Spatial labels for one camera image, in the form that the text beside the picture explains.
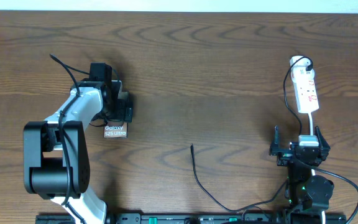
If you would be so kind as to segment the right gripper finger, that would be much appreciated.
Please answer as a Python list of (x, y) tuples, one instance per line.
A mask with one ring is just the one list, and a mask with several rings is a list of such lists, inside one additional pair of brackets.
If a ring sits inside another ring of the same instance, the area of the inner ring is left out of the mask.
[(278, 126), (275, 126), (273, 140), (269, 147), (269, 155), (277, 156), (281, 152), (282, 148), (280, 147), (280, 135), (278, 131)]
[(322, 135), (322, 133), (320, 131), (320, 128), (318, 126), (316, 126), (314, 128), (314, 133), (315, 133), (316, 137), (318, 138), (319, 149), (321, 151), (321, 155), (322, 156), (328, 156), (329, 152), (331, 150), (331, 147), (329, 146), (328, 142), (323, 137), (323, 135)]

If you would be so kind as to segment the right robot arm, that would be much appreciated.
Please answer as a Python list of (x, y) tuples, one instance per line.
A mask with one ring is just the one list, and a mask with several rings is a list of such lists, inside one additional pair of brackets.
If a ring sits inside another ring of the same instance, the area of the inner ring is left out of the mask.
[(288, 148), (280, 146), (278, 128), (269, 154), (277, 157), (277, 165), (287, 168), (286, 196), (290, 206), (282, 212), (284, 223), (325, 223), (324, 212), (329, 208), (334, 184), (327, 178), (316, 175), (318, 166), (327, 159), (329, 144), (321, 131), (315, 127), (313, 135), (301, 135)]

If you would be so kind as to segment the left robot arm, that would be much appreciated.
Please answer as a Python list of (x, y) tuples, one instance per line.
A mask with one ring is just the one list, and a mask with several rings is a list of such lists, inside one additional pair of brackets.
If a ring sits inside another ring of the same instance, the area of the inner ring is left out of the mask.
[(101, 120), (130, 123), (133, 103), (117, 72), (91, 63), (87, 77), (74, 82), (70, 96), (43, 121), (24, 126), (24, 187), (30, 194), (61, 205), (75, 223), (114, 223), (106, 202), (89, 186), (90, 161), (85, 131)]

